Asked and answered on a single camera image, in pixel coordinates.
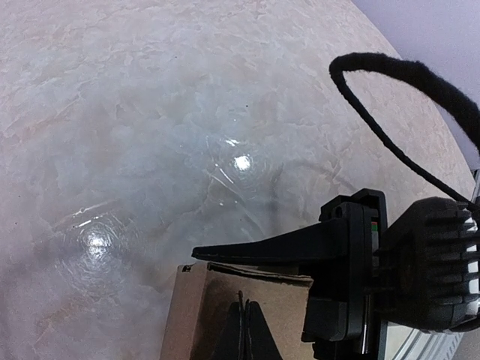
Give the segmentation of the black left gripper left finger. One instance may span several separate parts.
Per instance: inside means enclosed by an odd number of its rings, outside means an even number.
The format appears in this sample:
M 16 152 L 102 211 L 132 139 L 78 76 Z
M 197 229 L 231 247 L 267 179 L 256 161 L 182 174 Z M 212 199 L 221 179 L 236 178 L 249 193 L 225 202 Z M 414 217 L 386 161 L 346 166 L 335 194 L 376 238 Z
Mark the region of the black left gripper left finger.
M 216 341 L 211 359 L 244 360 L 245 303 L 243 292 L 230 304 L 226 321 Z

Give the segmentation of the brown cardboard box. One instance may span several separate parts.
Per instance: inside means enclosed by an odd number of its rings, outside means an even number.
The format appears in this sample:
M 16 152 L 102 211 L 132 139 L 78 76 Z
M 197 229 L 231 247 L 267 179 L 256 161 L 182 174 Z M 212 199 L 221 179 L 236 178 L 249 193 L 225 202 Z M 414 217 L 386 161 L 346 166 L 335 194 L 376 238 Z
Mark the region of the brown cardboard box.
M 310 277 L 215 262 L 180 265 L 161 359 L 312 359 Z

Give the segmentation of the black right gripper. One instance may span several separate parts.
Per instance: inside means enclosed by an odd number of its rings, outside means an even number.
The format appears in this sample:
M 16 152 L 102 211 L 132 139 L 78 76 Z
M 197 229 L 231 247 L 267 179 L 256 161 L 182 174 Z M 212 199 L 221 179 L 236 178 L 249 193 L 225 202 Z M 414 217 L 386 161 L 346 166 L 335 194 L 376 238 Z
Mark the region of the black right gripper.
M 313 278 L 302 338 L 316 359 L 381 359 L 386 325 L 423 332 L 479 327 L 479 207 L 431 197 L 385 226 L 385 199 L 340 196 L 304 229 Z

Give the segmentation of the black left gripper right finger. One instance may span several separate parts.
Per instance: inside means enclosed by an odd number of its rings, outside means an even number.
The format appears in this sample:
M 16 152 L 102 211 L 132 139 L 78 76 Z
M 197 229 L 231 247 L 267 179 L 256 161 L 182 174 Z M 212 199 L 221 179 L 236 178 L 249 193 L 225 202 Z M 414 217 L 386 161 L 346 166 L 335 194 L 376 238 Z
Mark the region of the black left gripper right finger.
M 244 355 L 247 360 L 282 360 L 260 304 L 247 300 L 244 309 Z

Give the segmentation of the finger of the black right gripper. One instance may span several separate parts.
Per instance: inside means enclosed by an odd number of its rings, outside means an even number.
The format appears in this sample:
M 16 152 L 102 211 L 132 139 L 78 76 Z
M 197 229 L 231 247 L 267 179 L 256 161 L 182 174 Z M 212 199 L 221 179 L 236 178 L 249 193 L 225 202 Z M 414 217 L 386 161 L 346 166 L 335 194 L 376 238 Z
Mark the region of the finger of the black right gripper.
M 195 247 L 192 257 L 243 266 L 308 265 L 344 256 L 348 235 L 347 221 L 334 218 L 262 241 Z

